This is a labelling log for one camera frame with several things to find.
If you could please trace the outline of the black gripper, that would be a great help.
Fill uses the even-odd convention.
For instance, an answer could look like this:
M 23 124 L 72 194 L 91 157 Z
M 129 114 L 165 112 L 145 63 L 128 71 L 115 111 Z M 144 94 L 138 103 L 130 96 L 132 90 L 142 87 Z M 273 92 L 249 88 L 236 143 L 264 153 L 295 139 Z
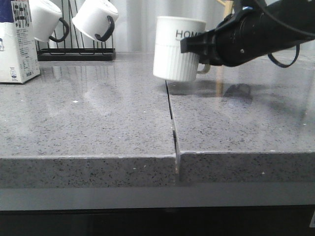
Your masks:
M 214 30 L 180 41 L 181 53 L 199 55 L 201 64 L 238 66 L 268 54 L 268 19 L 252 9 L 228 15 Z

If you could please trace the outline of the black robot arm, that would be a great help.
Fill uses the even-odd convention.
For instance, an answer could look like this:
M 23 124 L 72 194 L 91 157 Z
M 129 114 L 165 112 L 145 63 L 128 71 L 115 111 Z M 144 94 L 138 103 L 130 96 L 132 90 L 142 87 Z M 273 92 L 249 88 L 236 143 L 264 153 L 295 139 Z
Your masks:
M 234 13 L 218 26 L 180 41 L 181 53 L 199 55 L 201 64 L 239 66 L 267 55 L 277 66 L 289 67 L 273 53 L 296 48 L 315 38 L 315 2 L 313 0 L 236 0 Z

